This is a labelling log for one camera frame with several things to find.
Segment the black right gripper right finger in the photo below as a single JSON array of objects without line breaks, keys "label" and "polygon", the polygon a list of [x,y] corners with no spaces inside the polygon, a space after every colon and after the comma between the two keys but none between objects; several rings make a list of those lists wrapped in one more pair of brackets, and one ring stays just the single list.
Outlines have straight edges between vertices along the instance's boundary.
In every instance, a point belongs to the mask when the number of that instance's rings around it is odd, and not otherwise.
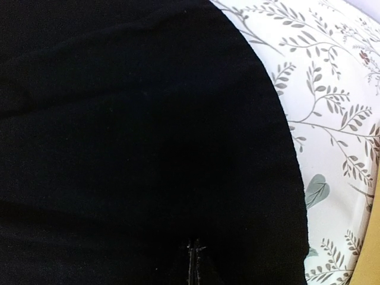
[{"label": "black right gripper right finger", "polygon": [[195,242],[195,283],[196,285],[201,284],[201,252],[205,249],[205,246],[201,245],[199,239]]}]

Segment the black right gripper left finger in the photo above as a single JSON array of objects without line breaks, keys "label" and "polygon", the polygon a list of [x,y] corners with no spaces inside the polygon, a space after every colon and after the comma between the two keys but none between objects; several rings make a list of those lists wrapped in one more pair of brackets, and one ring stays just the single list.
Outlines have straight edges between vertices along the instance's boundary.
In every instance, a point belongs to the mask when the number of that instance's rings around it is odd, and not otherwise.
[{"label": "black right gripper left finger", "polygon": [[188,244],[188,285],[194,284],[194,241],[190,240]]}]

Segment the black t-shirt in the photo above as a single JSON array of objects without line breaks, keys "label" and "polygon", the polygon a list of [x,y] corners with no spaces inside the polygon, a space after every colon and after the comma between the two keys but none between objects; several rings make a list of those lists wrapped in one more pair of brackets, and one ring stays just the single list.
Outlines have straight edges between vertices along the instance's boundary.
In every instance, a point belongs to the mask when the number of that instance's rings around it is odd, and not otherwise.
[{"label": "black t-shirt", "polygon": [[1,2],[1,283],[305,284],[275,88],[210,1]]}]

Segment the yellow plastic basket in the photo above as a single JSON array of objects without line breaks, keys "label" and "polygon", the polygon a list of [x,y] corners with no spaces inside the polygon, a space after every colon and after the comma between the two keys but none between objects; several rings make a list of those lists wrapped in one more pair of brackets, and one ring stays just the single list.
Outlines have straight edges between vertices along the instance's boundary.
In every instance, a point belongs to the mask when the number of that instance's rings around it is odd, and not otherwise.
[{"label": "yellow plastic basket", "polygon": [[379,274],[379,193],[377,193],[373,201],[363,248],[350,284],[379,285]]}]

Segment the floral tablecloth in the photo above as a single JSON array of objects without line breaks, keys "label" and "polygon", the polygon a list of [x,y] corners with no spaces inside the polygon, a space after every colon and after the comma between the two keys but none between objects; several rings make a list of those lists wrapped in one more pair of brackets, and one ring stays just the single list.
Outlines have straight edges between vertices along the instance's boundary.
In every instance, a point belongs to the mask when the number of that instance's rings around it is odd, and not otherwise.
[{"label": "floral tablecloth", "polygon": [[262,60],[305,184],[308,284],[349,284],[379,165],[379,23],[347,1],[216,1]]}]

